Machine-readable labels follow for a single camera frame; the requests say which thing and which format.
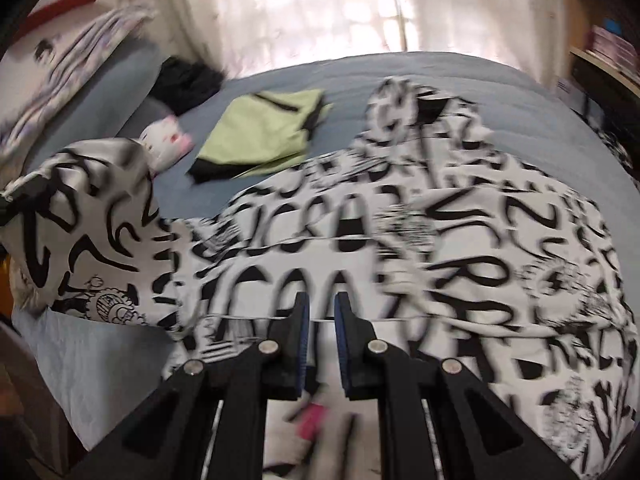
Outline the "black white graffiti print garment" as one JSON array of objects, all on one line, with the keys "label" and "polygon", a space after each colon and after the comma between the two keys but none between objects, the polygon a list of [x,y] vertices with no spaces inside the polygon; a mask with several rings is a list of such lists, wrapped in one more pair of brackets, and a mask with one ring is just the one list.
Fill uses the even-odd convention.
[{"label": "black white graffiti print garment", "polygon": [[34,307],[233,358],[309,297],[303,391],[267,404],[259,479],[385,479],[375,400],[342,384],[334,299],[409,356],[457,359],[574,472],[617,477],[639,335],[600,207],[497,150],[476,105],[388,78],[344,150],[167,219],[139,142],[81,141],[9,184],[1,241]]}]

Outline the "blue-grey bed cover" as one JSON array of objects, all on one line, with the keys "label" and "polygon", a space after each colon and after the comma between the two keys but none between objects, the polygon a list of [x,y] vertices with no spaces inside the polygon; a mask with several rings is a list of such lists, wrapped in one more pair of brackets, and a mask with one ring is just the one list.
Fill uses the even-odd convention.
[{"label": "blue-grey bed cover", "polygon": [[[190,176],[187,154],[160,175],[154,193],[167,218],[210,217],[231,196],[293,156],[346,148],[364,127],[364,108],[387,76],[460,94],[503,151],[522,156],[602,208],[622,265],[629,301],[639,300],[639,194],[623,167],[571,110],[515,68],[454,53],[372,54],[315,62],[227,81],[174,121],[194,148],[207,148],[221,174]],[[92,448],[157,383],[167,337],[47,313],[13,321],[50,395],[82,448]]]}]

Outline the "pink white plush toy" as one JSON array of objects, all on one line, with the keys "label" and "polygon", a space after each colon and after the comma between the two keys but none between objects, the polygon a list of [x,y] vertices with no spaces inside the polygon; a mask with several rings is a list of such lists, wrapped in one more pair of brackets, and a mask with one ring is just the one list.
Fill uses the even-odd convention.
[{"label": "pink white plush toy", "polygon": [[167,116],[148,125],[138,137],[146,163],[153,176],[175,166],[192,151],[191,137],[182,131],[175,116]]}]

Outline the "green and black folded garment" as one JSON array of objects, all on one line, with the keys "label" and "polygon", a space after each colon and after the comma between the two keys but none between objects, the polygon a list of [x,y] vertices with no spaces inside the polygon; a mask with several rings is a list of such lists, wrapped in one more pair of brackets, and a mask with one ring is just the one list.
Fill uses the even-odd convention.
[{"label": "green and black folded garment", "polygon": [[273,174],[303,162],[332,104],[320,89],[234,99],[189,169],[196,183]]}]

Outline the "black fluffy garment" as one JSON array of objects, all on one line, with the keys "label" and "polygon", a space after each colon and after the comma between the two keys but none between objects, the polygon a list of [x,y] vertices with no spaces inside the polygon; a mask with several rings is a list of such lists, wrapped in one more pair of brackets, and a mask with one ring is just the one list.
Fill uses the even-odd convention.
[{"label": "black fluffy garment", "polygon": [[163,62],[150,97],[181,116],[214,96],[225,79],[224,73],[205,63],[171,56]]}]

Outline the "purple floral folded quilt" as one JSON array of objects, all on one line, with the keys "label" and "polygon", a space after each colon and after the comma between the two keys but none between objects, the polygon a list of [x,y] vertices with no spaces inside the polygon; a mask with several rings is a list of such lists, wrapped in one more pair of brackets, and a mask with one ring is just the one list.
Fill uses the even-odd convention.
[{"label": "purple floral folded quilt", "polygon": [[98,16],[75,38],[44,84],[12,118],[1,121],[1,162],[9,165],[30,149],[46,123],[70,102],[130,35],[155,18],[147,3],[131,3]]}]

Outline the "white box with red lid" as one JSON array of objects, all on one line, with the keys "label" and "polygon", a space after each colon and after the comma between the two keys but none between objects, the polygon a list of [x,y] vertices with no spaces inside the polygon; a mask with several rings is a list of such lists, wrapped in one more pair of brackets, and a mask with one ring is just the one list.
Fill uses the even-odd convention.
[{"label": "white box with red lid", "polygon": [[110,10],[98,0],[56,0],[27,17],[1,60],[1,120],[37,93],[75,38]]}]

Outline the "wooden shelf unit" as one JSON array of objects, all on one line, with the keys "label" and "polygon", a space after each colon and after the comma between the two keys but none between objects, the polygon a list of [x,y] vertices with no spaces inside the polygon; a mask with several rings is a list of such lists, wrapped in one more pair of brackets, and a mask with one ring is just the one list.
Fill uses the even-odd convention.
[{"label": "wooden shelf unit", "polygon": [[563,65],[554,87],[566,105],[584,112],[595,102],[611,122],[639,125],[639,52],[620,36],[615,22],[596,23],[598,14],[566,11]]}]

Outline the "pink boxes on shelf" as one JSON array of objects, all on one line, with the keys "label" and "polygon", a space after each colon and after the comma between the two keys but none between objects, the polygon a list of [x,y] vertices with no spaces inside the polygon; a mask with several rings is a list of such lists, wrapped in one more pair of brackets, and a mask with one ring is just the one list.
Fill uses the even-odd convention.
[{"label": "pink boxes on shelf", "polygon": [[588,35],[586,51],[610,62],[619,70],[629,70],[634,73],[638,67],[638,53],[636,48],[620,35],[593,25]]}]

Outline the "white floral curtain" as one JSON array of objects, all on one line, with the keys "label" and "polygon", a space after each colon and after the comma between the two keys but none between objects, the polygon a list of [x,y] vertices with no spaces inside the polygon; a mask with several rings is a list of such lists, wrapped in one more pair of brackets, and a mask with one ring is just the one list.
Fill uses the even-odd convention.
[{"label": "white floral curtain", "polygon": [[[117,0],[120,3],[138,0]],[[551,86],[565,70],[565,0],[143,0],[164,50],[232,77],[384,52],[454,52]]]}]

